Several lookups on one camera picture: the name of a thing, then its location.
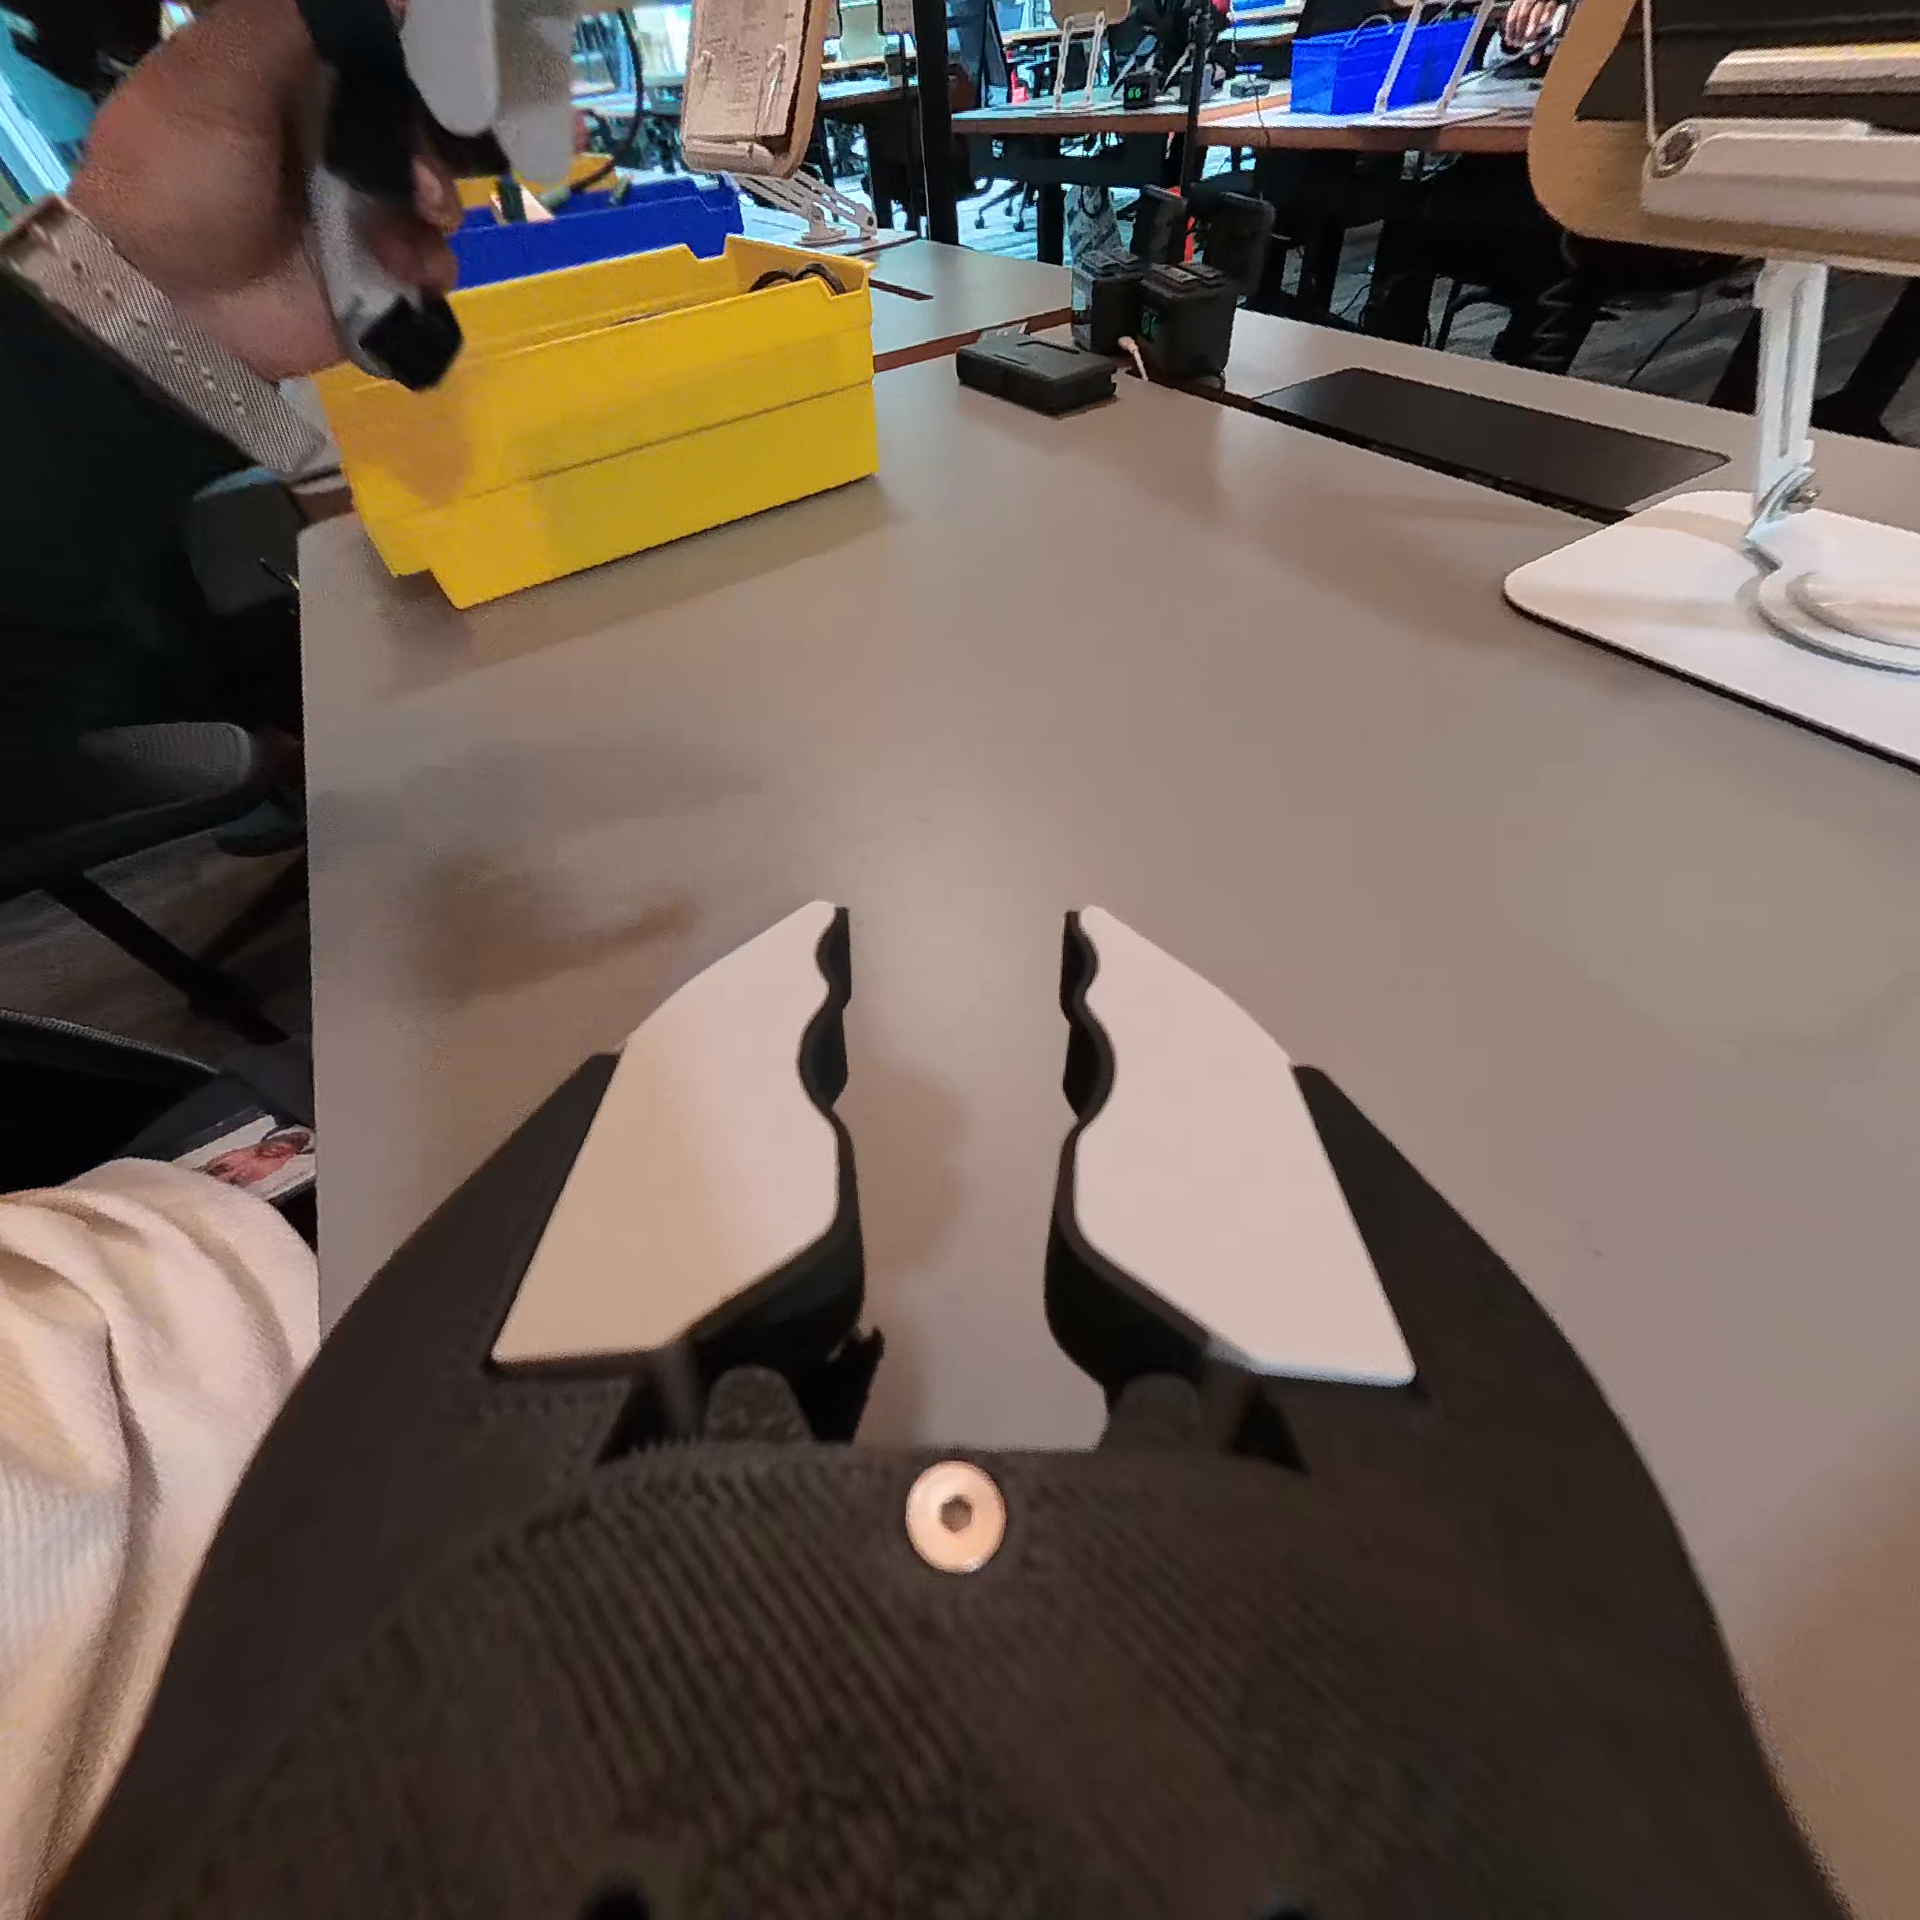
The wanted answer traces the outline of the black office chair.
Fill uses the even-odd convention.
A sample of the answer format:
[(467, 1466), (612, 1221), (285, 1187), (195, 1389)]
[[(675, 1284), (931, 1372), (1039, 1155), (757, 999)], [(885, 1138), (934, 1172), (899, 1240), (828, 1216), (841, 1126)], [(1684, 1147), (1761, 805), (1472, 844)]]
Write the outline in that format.
[(2, 900), (47, 897), (240, 1042), (213, 1063), (72, 1019), (2, 1013), (4, 1189), (60, 1186), (136, 1152), (168, 1159), (197, 1130), (248, 1115), (317, 1115), (313, 1050), (226, 960), (306, 900), (289, 866), (200, 952), (184, 949), (96, 879), (96, 869), (230, 827), (276, 794), (253, 732), (195, 722), (89, 732), (4, 749)]

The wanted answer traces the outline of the white monitor stand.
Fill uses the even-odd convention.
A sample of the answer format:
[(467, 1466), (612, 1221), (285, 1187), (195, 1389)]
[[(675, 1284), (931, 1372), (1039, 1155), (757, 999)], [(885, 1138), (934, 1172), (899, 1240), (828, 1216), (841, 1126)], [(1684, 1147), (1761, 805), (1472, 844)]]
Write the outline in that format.
[(1919, 768), (1919, 536), (1819, 499), (1827, 263), (1757, 280), (1749, 493), (1684, 491), (1512, 570), (1539, 622)]

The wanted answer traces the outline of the yellow storage bin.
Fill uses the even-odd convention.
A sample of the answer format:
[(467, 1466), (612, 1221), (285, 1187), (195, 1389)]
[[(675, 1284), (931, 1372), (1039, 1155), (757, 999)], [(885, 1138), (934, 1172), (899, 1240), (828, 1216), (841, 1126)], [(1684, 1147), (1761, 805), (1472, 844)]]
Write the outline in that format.
[(612, 156), (576, 153), (572, 156), (565, 177), (559, 179), (531, 179), (516, 174), (485, 174), (460, 177), (454, 183), (460, 204), (468, 211), (480, 207), (494, 207), (499, 211), (518, 195), (518, 204), (540, 204), (544, 207), (542, 213), (529, 211), (529, 219), (544, 219), (578, 193), (611, 187), (615, 174), (616, 161)]

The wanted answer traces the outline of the person's left hand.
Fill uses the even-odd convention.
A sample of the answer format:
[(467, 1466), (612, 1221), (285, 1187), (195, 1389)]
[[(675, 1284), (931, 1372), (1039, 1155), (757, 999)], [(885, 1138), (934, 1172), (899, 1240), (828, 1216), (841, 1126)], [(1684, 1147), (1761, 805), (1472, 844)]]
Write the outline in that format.
[(67, 204), (268, 381), (358, 362), (411, 392), (460, 355), (465, 210), (423, 139), (408, 3), (226, 2), (147, 54)]

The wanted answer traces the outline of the black desk mat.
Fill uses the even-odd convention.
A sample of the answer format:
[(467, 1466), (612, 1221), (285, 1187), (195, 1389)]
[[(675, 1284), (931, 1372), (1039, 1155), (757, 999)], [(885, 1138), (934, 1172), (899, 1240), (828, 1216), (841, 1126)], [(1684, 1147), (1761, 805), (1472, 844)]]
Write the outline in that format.
[(1695, 444), (1372, 367), (1247, 396), (1244, 411), (1534, 505), (1614, 524), (1726, 465)]

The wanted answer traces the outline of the printed magazine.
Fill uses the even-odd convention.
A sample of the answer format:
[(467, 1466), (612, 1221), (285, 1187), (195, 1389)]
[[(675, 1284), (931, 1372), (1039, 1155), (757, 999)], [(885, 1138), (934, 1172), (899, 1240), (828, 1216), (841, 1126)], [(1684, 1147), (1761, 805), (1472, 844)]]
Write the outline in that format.
[(292, 1202), (319, 1181), (319, 1133), (292, 1118), (247, 1115), (190, 1145), (176, 1164), (268, 1204)]

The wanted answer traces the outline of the grey mesh watch band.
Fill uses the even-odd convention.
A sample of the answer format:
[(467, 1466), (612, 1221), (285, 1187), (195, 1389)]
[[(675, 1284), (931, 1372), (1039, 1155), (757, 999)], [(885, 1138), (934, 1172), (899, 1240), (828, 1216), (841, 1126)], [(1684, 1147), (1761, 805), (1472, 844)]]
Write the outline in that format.
[(69, 332), (251, 465), (295, 484), (339, 472), (325, 426), (215, 342), (65, 198), (35, 204), (4, 233), (2, 266)]

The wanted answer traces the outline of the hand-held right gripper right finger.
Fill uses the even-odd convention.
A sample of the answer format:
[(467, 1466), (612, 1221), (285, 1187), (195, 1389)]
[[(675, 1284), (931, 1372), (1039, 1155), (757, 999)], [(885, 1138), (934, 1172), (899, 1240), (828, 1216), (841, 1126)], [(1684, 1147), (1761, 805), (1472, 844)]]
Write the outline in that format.
[(1402, 1391), (1421, 1372), (1293, 1053), (1106, 908), (1069, 912), (1048, 1331), (1108, 1416), (1143, 1381)]

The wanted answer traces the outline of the blue plastic bin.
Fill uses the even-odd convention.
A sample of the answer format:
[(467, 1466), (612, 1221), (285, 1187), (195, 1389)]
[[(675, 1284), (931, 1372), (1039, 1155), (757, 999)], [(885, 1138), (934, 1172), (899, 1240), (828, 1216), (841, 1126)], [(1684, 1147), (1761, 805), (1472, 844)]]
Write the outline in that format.
[(566, 272), (685, 245), (712, 259), (744, 231), (741, 192), (727, 179), (675, 174), (568, 195), (547, 217), (506, 219), (492, 204), (471, 207), (451, 238), (456, 287)]

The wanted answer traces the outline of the dark green jacket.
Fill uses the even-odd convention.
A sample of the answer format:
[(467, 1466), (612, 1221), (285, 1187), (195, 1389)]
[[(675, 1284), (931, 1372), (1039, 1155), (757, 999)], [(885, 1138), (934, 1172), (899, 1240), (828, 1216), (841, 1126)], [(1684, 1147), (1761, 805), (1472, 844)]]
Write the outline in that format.
[(195, 499), (238, 470), (4, 286), (4, 756), (175, 722), (301, 736), (297, 614), (213, 611), (186, 550)]

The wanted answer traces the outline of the flat black device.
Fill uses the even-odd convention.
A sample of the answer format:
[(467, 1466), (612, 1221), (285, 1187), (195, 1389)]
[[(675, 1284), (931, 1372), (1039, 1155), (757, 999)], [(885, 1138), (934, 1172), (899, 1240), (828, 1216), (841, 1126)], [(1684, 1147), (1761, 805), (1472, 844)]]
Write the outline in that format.
[(1083, 414), (1119, 392), (1113, 358), (1024, 332), (983, 334), (956, 347), (955, 372), (964, 388), (1044, 419)]

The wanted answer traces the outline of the yellow plastic bin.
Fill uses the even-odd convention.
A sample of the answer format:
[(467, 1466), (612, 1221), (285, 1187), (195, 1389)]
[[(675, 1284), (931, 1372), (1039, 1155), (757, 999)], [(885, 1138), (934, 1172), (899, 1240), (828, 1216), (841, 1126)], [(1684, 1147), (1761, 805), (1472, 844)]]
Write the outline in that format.
[(462, 611), (878, 472), (872, 272), (732, 235), (454, 294), (413, 392), (314, 379), (389, 572)]

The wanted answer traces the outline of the tan backed monitor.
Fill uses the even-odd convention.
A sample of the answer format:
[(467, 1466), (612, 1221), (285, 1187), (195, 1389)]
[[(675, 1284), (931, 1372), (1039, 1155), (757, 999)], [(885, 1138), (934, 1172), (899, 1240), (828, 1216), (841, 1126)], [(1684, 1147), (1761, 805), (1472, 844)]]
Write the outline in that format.
[(1917, 276), (1919, 6), (1578, 3), (1529, 170), (1586, 238)]

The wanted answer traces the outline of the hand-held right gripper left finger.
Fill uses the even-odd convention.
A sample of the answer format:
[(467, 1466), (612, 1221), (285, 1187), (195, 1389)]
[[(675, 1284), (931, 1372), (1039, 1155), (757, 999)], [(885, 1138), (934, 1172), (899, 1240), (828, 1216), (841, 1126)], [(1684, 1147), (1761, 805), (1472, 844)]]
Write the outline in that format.
[(627, 1035), (492, 1336), (509, 1377), (638, 1380), (694, 1426), (732, 1369), (816, 1428), (872, 1381), (852, 1136), (852, 915), (811, 900)]

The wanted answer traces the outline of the black pole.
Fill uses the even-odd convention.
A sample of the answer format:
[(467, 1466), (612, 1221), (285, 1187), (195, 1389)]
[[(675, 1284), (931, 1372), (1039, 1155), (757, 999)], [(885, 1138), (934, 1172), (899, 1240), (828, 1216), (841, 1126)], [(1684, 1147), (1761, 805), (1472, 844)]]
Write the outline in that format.
[(956, 245), (959, 219), (953, 179), (948, 3), (924, 0), (913, 2), (913, 9), (924, 174), (924, 235), (934, 243)]

